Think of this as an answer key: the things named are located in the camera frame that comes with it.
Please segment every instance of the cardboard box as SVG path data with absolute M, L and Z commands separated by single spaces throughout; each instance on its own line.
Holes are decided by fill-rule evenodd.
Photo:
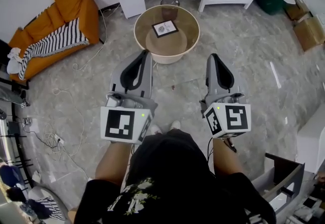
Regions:
M 285 9 L 287 15 L 291 20 L 299 20 L 305 14 L 309 13 L 309 9 L 303 0 L 295 0 L 295 5 L 288 5 Z
M 294 27 L 294 31 L 304 51 L 325 42 L 325 31 L 317 17 L 308 18 L 298 23 Z

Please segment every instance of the green bin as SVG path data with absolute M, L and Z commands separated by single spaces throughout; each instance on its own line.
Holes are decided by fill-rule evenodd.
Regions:
M 287 3 L 284 0 L 256 0 L 259 7 L 269 15 L 275 15 L 282 10 Z

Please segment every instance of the white shoe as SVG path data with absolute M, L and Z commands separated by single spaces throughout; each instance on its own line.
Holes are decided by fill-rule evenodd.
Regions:
M 154 124 L 152 127 L 151 127 L 151 134 L 152 135 L 157 135 L 158 133 L 161 133 L 162 134 L 162 131 L 160 129 L 160 127 L 158 127 L 158 125 Z
M 178 120 L 174 121 L 171 125 L 171 130 L 172 129 L 181 129 L 181 122 Z

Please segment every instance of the gray tile floor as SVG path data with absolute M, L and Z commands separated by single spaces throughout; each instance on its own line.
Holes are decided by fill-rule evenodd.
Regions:
M 153 7 L 160 1 L 146 0 L 146 6 Z M 249 178 L 264 172 L 265 152 L 294 160 L 297 131 L 325 100 L 323 48 L 304 53 L 284 13 L 269 16 L 252 4 L 248 10 L 242 5 L 211 5 L 200 14 L 199 0 L 180 2 L 197 18 L 201 37 L 195 50 L 179 62 L 154 67 L 152 98 L 159 104 L 154 121 L 166 130 L 173 120 L 180 120 L 182 129 L 191 133 L 206 153 L 210 135 L 201 118 L 199 100 L 207 92 L 207 57 L 216 52 L 238 68 L 252 105 L 252 131 L 233 140 Z M 97 57 L 80 71 L 72 69 L 73 63 L 79 67 L 85 64 L 101 44 L 89 46 L 39 73 L 27 92 L 31 106 L 19 110 L 20 117 L 37 119 L 41 138 L 53 128 L 64 139 L 66 150 L 75 153 L 71 158 L 65 153 L 54 154 L 33 134 L 23 140 L 27 157 L 42 175 L 42 184 L 56 192 L 69 209 L 78 206 L 86 174 L 94 176 L 109 146 L 108 141 L 100 139 L 100 106 L 105 105 L 112 70 L 125 57 L 140 51 L 133 35 L 136 18 L 126 20 L 118 9 L 106 19 L 107 41 Z M 105 38 L 102 20 L 101 38 Z M 281 88 L 277 87 L 271 61 Z M 54 88 L 67 89 L 71 95 L 54 95 Z M 85 120 L 80 148 L 83 117 L 74 106 Z

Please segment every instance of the sofa armrest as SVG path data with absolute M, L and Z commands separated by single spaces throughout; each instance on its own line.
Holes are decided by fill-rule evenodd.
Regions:
M 98 7 L 94 0 L 82 0 L 79 12 L 79 29 L 89 39 L 89 43 L 99 41 Z

